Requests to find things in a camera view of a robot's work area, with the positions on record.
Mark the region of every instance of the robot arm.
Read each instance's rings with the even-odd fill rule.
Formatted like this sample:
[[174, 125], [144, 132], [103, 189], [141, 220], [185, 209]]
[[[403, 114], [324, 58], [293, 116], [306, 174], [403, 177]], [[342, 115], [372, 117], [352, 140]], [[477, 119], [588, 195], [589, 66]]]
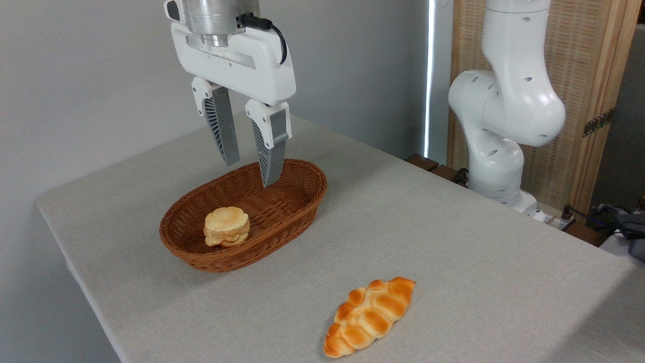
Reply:
[[517, 143], [543, 146], [564, 126], [564, 105], [544, 64], [550, 3], [487, 0], [482, 50], [494, 72], [463, 72], [448, 96], [468, 143], [468, 187], [529, 216], [537, 202], [520, 190], [524, 155]]
[[260, 19], [258, 0], [166, 0], [179, 62], [195, 75], [197, 111], [213, 132], [227, 165], [240, 160], [228, 90], [251, 97], [264, 186], [277, 181], [287, 139], [292, 137], [289, 105], [295, 78], [280, 31]]

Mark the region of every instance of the brown wicker basket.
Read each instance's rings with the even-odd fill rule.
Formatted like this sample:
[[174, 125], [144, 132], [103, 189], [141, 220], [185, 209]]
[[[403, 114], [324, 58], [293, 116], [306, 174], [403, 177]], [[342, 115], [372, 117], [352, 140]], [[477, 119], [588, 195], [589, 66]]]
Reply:
[[[280, 179], [263, 188], [258, 163], [245, 165], [190, 191], [170, 207], [159, 234], [166, 248], [196, 269], [233, 271], [268, 256], [313, 222], [327, 190], [316, 165], [287, 159]], [[204, 219], [216, 208], [235, 206], [249, 216], [247, 241], [231, 248], [204, 243]]]

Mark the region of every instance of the round bun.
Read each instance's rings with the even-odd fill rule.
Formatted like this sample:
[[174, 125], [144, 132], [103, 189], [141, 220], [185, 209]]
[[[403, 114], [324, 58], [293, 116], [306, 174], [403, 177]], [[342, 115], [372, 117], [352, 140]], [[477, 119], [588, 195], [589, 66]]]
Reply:
[[206, 245], [234, 247], [243, 244], [250, 230], [248, 214], [237, 207], [218, 208], [208, 213], [204, 221]]

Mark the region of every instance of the gray tablecloth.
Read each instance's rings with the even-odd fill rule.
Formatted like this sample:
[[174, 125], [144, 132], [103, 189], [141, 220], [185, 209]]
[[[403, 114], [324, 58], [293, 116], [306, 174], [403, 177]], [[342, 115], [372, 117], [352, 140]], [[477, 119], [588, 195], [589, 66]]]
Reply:
[[417, 281], [389, 335], [344, 362], [643, 362], [645, 275], [600, 249], [293, 117], [287, 157], [329, 188], [316, 221], [264, 260], [195, 270], [159, 221], [227, 168], [206, 129], [43, 195], [38, 206], [123, 362], [318, 362], [352, 289]]

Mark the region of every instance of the bread roll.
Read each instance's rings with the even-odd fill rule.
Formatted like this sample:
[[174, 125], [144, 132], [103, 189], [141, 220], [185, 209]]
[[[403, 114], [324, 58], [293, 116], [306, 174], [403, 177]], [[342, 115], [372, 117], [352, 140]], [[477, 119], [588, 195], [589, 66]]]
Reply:
[[208, 213], [204, 222], [206, 245], [233, 247], [246, 241], [250, 230], [248, 214], [237, 207], [218, 208]]
[[342, 357], [385, 337], [410, 306], [415, 284], [407, 278], [395, 277], [388, 282], [374, 280], [367, 287], [352, 291], [336, 311], [324, 339], [324, 353], [332, 358]]

